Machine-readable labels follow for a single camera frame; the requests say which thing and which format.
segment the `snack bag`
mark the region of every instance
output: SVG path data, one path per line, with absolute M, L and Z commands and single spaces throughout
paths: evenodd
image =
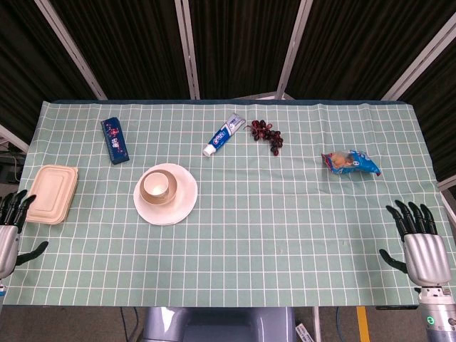
M 350 150 L 350 152 L 321 154 L 321 157 L 329 169 L 337 175 L 353 171 L 374 172 L 377 176 L 381 174 L 380 169 L 365 152 Z

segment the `bowl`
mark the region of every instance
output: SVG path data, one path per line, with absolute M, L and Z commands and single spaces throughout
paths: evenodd
M 153 170 L 147 173 L 140 183 L 140 195 L 143 200 L 153 205 L 171 202 L 177 191 L 177 180 L 171 172 Z

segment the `blue snack package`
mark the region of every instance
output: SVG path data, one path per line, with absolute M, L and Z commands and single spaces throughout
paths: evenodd
M 111 162 L 116 165 L 130 160 L 119 119 L 114 117 L 103 120 L 101 121 L 101 127 L 103 128 Z
M 350 152 L 333 152 L 321 154 L 323 161 L 336 175 L 353 171 L 372 172 L 380 176 L 381 171 L 365 152 L 350 150 Z

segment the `food container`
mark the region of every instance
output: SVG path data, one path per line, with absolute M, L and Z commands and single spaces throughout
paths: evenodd
M 27 222 L 58 224 L 68 215 L 78 181 L 78 168 L 44 165 L 36 174 L 30 195 L 36 199 L 27 212 Z

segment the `black curtain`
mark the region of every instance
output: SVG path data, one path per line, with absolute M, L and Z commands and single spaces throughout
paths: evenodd
M 456 1 L 314 1 L 286 92 L 381 99 L 456 11 Z
M 33 1 L 0 1 L 0 44 L 0 124 L 26 143 L 43 100 L 94 98 Z
M 52 0 L 109 99 L 190 92 L 171 0 Z
M 437 180 L 456 175 L 456 41 L 399 100 L 415 109 Z
M 201 98 L 275 91 L 299 0 L 190 0 Z

